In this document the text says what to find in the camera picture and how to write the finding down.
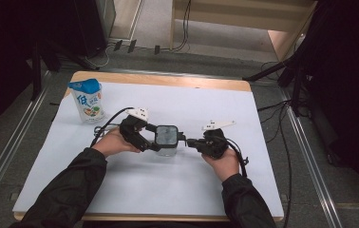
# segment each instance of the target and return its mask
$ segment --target black cloth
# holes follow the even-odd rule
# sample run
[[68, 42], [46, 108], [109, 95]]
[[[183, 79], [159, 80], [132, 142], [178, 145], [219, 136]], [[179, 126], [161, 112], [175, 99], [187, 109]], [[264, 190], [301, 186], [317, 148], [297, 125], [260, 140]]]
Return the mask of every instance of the black cloth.
[[[22, 221], [13, 223], [10, 228], [73, 227], [81, 219], [100, 188], [105, 172], [104, 155], [95, 149], [86, 148], [40, 193]], [[235, 174], [222, 185], [225, 212], [233, 227], [275, 227], [268, 206], [249, 179]], [[209, 227], [203, 226], [205, 223], [187, 222], [99, 222], [98, 226], [96, 224], [88, 227]], [[228, 223], [222, 224], [223, 227], [229, 227]], [[220, 223], [212, 223], [210, 227], [220, 227], [219, 225]]]

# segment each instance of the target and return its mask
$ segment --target cup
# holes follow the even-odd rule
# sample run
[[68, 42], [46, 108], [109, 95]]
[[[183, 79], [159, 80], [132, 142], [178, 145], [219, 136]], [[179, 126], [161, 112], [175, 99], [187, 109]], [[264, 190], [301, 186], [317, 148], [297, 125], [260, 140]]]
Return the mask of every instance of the cup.
[[165, 157], [175, 156], [179, 144], [179, 129], [174, 125], [158, 125], [155, 143], [161, 147], [161, 150], [156, 152], [158, 155]]

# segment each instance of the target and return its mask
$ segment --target black cable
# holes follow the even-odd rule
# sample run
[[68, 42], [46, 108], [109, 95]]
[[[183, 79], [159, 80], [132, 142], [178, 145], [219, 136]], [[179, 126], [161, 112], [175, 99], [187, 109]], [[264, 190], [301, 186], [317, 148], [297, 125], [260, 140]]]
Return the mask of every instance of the black cable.
[[[262, 65], [260, 66], [260, 72], [263, 71], [263, 67], [264, 67], [265, 65], [267, 65], [267, 64], [277, 64], [277, 63], [278, 63], [278, 62], [266, 62], [266, 63], [262, 64]], [[273, 80], [273, 81], [276, 81], [276, 80], [277, 80], [277, 79], [274, 79], [274, 78], [269, 77], [269, 75], [266, 75], [265, 77], [268, 78], [268, 79], [270, 79], [270, 80]]]
[[289, 63], [290, 60], [291, 60], [291, 58], [289, 58], [289, 59], [287, 59], [287, 60], [284, 60], [284, 61], [281, 61], [281, 62], [267, 62], [267, 63], [264, 63], [264, 64], [261, 65], [261, 68], [260, 68], [260, 71], [261, 71], [261, 72], [257, 73], [257, 74], [254, 75], [254, 76], [247, 77], [247, 78], [248, 78], [247, 81], [250, 81], [250, 80], [255, 81], [255, 80], [257, 80], [257, 79], [253, 79], [253, 78], [255, 78], [255, 77], [259, 77], [259, 78], [266, 77], [266, 78], [268, 78], [268, 79], [270, 79], [270, 80], [277, 80], [277, 79], [274, 79], [274, 78], [270, 78], [270, 77], [268, 76], [269, 73], [265, 73], [265, 75], [263, 75], [263, 76], [258, 76], [258, 75], [260, 75], [260, 74], [262, 73], [263, 66], [265, 66], [266, 64], [269, 64], [269, 63], [277, 63], [275, 66], [276, 66], [276, 67], [279, 67], [279, 69], [276, 70], [276, 71], [271, 71], [271, 73], [274, 73], [274, 72], [275, 72], [276, 75], [277, 75], [277, 77], [280, 78], [280, 75], [278, 74], [277, 71], [279, 71], [281, 68], [286, 68], [286, 69], [294, 70], [294, 68], [291, 68], [291, 67], [289, 67], [289, 66], [287, 66], [287, 65], [285, 64], [285, 62], [286, 62], [286, 63]]
[[121, 113], [125, 112], [125, 110], [127, 109], [133, 109], [133, 107], [126, 107], [124, 109], [122, 109], [121, 111], [117, 112], [113, 117], [111, 117], [111, 119], [109, 119], [106, 124], [104, 126], [102, 126], [99, 130], [99, 132], [97, 133], [96, 137], [94, 138], [93, 142], [91, 142], [91, 146], [93, 146], [97, 140], [99, 140], [100, 136], [103, 134], [103, 132], [105, 131], [105, 129], [111, 124], [111, 122], [117, 118], [118, 115], [120, 115]]
[[230, 147], [236, 151], [236, 157], [238, 158], [238, 162], [239, 162], [239, 166], [241, 166], [241, 173], [242, 173], [242, 177], [247, 177], [247, 170], [245, 169], [245, 161], [244, 158], [242, 158], [242, 153], [241, 150], [239, 149], [239, 146], [236, 144], [236, 142], [230, 140], [230, 139], [226, 139], [227, 143], [230, 145]]
[[[151, 47], [135, 47], [135, 49], [145, 49], [145, 50], [150, 50], [150, 51], [155, 51], [154, 48]], [[169, 50], [170, 48], [161, 48], [161, 52], [169, 52], [169, 53], [173, 53], [173, 54], [187, 54], [185, 52], [176, 52], [176, 51], [171, 51]]]
[[[282, 112], [283, 112], [283, 109], [284, 109], [284, 107], [286, 107], [286, 106], [287, 106], [287, 104], [284, 104], [284, 105], [281, 107], [281, 110], [280, 110], [280, 113], [279, 113], [279, 118], [281, 117], [281, 114], [282, 114]], [[283, 119], [284, 119], [285, 117], [286, 117], [286, 114], [284, 114], [284, 116], [281, 117], [281, 121], [283, 121]], [[276, 132], [274, 133], [274, 136], [273, 136], [271, 139], [269, 139], [268, 141], [266, 141], [265, 143], [270, 143], [271, 141], [273, 141], [273, 140], [276, 138], [276, 136], [277, 136], [279, 130], [280, 130], [280, 125], [277, 126], [277, 129], [276, 129]]]
[[280, 118], [281, 113], [283, 112], [283, 109], [280, 110], [280, 114], [279, 114], [279, 125], [280, 125], [280, 134], [284, 143], [284, 147], [286, 149], [286, 155], [287, 155], [287, 162], [289, 165], [289, 197], [288, 197], [288, 202], [287, 202], [287, 211], [286, 211], [286, 215], [285, 215], [285, 219], [284, 219], [284, 223], [283, 223], [283, 228], [286, 228], [288, 223], [289, 223], [289, 217], [290, 217], [290, 211], [292, 208], [292, 160], [290, 159], [290, 151], [289, 151], [289, 147], [287, 146], [286, 143], [286, 138], [284, 136], [284, 132], [283, 132], [283, 126], [282, 126], [282, 121], [283, 118]]
[[188, 1], [188, 5], [186, 6], [185, 13], [183, 15], [182, 20], [182, 29], [183, 29], [183, 39], [182, 43], [178, 47], [174, 47], [173, 49], [170, 48], [162, 48], [161, 50], [169, 50], [172, 51], [180, 51], [185, 46], [186, 42], [188, 41], [188, 24], [189, 24], [189, 14], [191, 12], [191, 0]]
[[292, 100], [287, 100], [287, 101], [283, 101], [283, 102], [280, 102], [280, 103], [277, 103], [277, 104], [260, 107], [260, 108], [257, 109], [257, 111], [260, 112], [260, 111], [263, 111], [263, 110], [266, 110], [266, 109], [269, 109], [269, 108], [272, 108], [272, 107], [277, 107], [277, 106], [280, 106], [280, 105], [283, 105], [283, 104], [286, 104], [286, 103], [290, 103], [291, 101]]
[[277, 112], [278, 110], [280, 110], [280, 109], [281, 109], [281, 107], [279, 107], [277, 110], [275, 110], [275, 111], [272, 113], [271, 117], [265, 119], [264, 121], [261, 121], [260, 123], [263, 124], [263, 123], [269, 121], [271, 118], [274, 117], [274, 114], [276, 114], [276, 112]]
[[227, 142], [228, 145], [230, 145], [230, 147], [236, 152], [236, 158], [238, 159], [238, 163], [239, 166], [241, 166], [241, 173], [242, 173], [242, 177], [247, 177], [247, 171], [245, 170], [245, 165], [246, 165], [246, 161], [244, 161], [244, 158], [242, 158], [242, 153], [241, 153], [241, 149], [239, 148], [238, 144], [236, 144], [236, 142], [230, 140], [230, 139], [225, 139], [225, 138], [221, 138], [219, 136], [209, 136], [209, 137], [205, 137], [206, 139], [212, 138], [212, 139], [217, 139], [217, 140], [221, 140], [224, 142]]
[[[110, 123], [108, 126], [119, 126], [119, 124], [116, 123]], [[101, 130], [102, 127], [101, 126], [96, 126], [94, 127], [94, 136], [97, 136], [97, 134], [99, 133], [99, 130]]]

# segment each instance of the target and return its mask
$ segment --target wooden table edge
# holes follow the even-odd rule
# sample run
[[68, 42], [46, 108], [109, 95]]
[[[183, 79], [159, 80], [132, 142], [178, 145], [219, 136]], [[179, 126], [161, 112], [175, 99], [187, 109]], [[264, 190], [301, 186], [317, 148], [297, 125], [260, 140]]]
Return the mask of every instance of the wooden table edge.
[[[22, 220], [24, 212], [14, 212], [14, 218]], [[274, 217], [281, 221], [283, 217]], [[131, 214], [85, 214], [82, 220], [137, 220], [137, 221], [229, 221], [226, 216], [178, 216], [178, 215], [131, 215]]]
[[251, 92], [250, 84], [241, 80], [211, 79], [179, 75], [157, 75], [136, 73], [113, 73], [77, 71], [70, 82], [80, 82], [95, 78], [101, 83], [137, 84], [151, 86], [180, 86], [194, 88], [226, 89], [234, 91]]

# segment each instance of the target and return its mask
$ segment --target metal rail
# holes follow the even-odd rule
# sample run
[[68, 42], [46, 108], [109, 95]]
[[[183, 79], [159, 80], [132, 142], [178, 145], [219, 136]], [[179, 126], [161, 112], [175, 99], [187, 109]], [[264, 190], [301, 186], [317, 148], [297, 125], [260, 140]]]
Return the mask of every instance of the metal rail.
[[41, 103], [43, 102], [48, 88], [48, 80], [50, 78], [50, 72], [47, 71], [43, 78], [44, 88], [42, 89], [37, 99], [30, 102], [28, 108], [20, 120], [19, 124], [16, 126], [16, 129], [13, 131], [7, 145], [3, 149], [0, 155], [0, 181], [3, 178], [6, 170], [8, 169], [11, 160], [13, 159], [14, 154], [17, 151], [17, 148], [20, 145], [20, 142], [23, 140], [23, 137], [26, 135], [26, 132], [35, 117]]
[[[285, 89], [281, 88], [283, 100], [290, 100], [290, 94]], [[306, 161], [308, 170], [310, 172], [313, 186], [315, 187], [316, 193], [318, 194], [319, 201], [321, 202], [322, 209], [324, 210], [325, 217], [328, 220], [328, 224], [332, 228], [342, 228], [342, 222], [337, 213], [334, 202], [331, 198], [331, 193], [328, 190], [327, 185], [325, 184], [322, 174], [319, 170], [319, 167], [315, 161], [315, 157], [312, 153], [310, 144], [308, 143], [307, 137], [304, 133], [303, 126], [300, 122], [300, 119], [295, 117], [291, 108], [288, 108], [288, 115], [293, 126], [293, 130], [297, 137], [298, 143], [304, 160]]]

